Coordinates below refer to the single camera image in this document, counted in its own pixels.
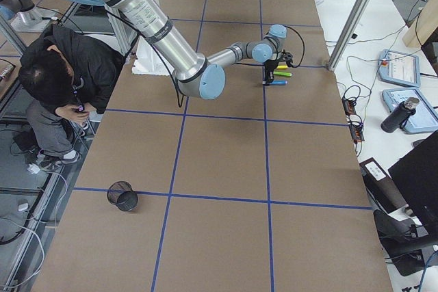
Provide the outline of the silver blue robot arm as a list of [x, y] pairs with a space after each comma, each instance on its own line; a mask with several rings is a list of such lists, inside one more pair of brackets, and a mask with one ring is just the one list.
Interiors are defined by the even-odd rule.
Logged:
[[173, 67], [171, 74], [177, 89], [186, 96], [215, 99], [225, 86], [224, 68], [243, 59], [262, 63], [272, 82], [273, 71], [281, 61], [291, 59], [283, 49], [287, 30], [273, 25], [262, 40], [236, 42], [226, 49], [205, 57], [195, 52], [165, 15], [155, 0], [70, 0], [86, 5], [108, 5], [120, 10], [131, 25], [154, 46]]
[[42, 14], [32, 0], [1, 0], [1, 16], [7, 21], [18, 16], [27, 27], [42, 21]]

